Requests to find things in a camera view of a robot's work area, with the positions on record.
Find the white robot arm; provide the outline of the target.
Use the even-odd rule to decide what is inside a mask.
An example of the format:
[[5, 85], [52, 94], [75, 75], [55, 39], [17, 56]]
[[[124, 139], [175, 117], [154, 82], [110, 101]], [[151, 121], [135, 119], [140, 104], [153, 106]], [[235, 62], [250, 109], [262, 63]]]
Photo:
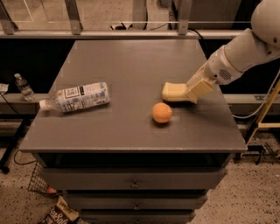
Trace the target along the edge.
[[185, 84], [183, 96], [196, 103], [214, 85], [227, 85], [250, 68], [280, 58], [280, 0], [262, 0], [251, 17], [251, 27], [211, 54]]

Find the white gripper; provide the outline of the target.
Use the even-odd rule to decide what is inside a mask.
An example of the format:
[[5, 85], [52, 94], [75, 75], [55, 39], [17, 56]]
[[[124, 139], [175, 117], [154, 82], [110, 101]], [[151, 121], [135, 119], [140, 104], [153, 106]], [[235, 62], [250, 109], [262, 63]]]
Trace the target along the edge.
[[226, 55], [226, 46], [223, 45], [211, 54], [206, 64], [203, 65], [186, 83], [186, 91], [183, 96], [193, 103], [198, 99], [214, 90], [214, 81], [218, 85], [227, 85], [243, 75], [231, 63]]

